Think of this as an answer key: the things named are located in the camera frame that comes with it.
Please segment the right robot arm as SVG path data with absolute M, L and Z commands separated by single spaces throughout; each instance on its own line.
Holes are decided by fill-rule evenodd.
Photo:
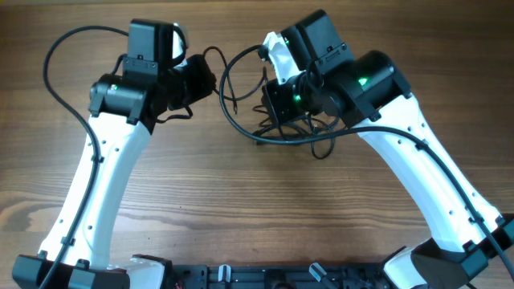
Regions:
M 370 145 L 422 212 L 430 237 L 383 267 L 398 288 L 459 288 L 513 244 L 513 218 L 465 178 L 430 129 L 409 82 L 381 51 L 355 58 L 328 14 L 317 10 L 267 34 L 259 49 L 275 70 L 263 104 L 275 125 L 336 117 Z

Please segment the black USB cable long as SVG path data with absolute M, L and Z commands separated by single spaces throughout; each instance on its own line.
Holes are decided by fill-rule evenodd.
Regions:
M 228 61 L 226 60 L 226 57 L 225 55 L 223 54 L 222 50 L 219 48 L 219 47 L 216 47 L 216 46 L 209 46 L 207 47 L 203 52 L 202 52 L 202 55 L 204 57 L 206 57 L 207 53 L 209 51 L 217 51 L 219 56 L 221 57 L 221 60 L 222 60 L 222 63 L 223 63 L 223 66 L 225 68 L 228 68 Z M 235 90 L 234 90 L 234 86 L 233 86 L 233 83 L 231 81 L 231 77 L 230 77 L 230 73 L 227 73 L 226 75 L 226 85 L 228 86 L 228 89 L 229 89 L 229 93 L 230 95 L 229 96 L 225 96 L 225 95 L 222 95 L 223 99 L 224 100 L 229 100 L 231 103 L 232 103 L 232 108 L 234 110 L 234 113 L 235 114 L 238 114 L 238 111 L 239 111 L 239 107 L 238 107 L 238 103 L 239 101 L 242 101 L 242 100 L 245 100 L 249 97 L 251 97 L 253 94 L 255 94 L 263 84 L 265 84 L 266 82 L 268 81 L 268 78 L 267 78 L 267 69 L 265 67 L 263 67 L 262 69 L 262 75 L 259 79 L 259 82 L 249 91 L 247 92 L 246 94 L 244 95 L 241 95 L 241 96 L 236 96 L 235 94 Z

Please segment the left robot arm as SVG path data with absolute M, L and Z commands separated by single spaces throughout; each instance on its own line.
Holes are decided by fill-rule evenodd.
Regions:
M 121 199 L 137 159 L 157 124 L 188 120 L 192 103 L 210 95 L 216 79 L 202 55 L 187 55 L 176 23 L 134 19 L 128 50 L 91 87 L 81 118 L 87 137 L 55 224 L 34 256 L 12 270 L 21 288 L 180 288 L 165 258 L 136 254 L 110 262 Z

